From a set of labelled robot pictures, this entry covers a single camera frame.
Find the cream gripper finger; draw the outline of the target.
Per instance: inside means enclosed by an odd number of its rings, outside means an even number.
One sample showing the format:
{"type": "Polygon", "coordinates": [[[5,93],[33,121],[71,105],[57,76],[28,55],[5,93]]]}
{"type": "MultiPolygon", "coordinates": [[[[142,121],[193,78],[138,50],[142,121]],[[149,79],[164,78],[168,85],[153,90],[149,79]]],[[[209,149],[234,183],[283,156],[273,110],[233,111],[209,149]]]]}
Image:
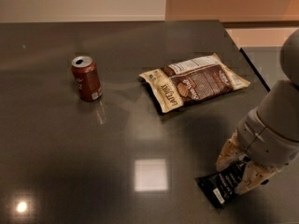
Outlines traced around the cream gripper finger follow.
{"type": "Polygon", "coordinates": [[[242,195],[257,188],[264,181],[277,173],[277,169],[272,166],[261,165],[254,161],[246,164],[241,182],[235,187],[235,193],[242,195]]]}
{"type": "Polygon", "coordinates": [[[240,148],[237,132],[224,143],[216,161],[216,170],[221,172],[231,164],[244,158],[245,152],[240,148]]]}

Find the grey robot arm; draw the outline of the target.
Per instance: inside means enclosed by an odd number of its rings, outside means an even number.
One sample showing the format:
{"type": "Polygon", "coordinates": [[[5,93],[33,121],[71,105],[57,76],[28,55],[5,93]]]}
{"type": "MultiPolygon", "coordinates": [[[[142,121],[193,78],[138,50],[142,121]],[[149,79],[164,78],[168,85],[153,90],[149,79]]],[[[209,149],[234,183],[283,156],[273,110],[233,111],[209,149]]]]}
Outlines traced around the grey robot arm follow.
{"type": "Polygon", "coordinates": [[[283,44],[280,65],[287,78],[240,120],[216,161],[221,172],[241,157],[249,158],[235,188],[239,195],[255,189],[299,155],[299,31],[283,44]]]}

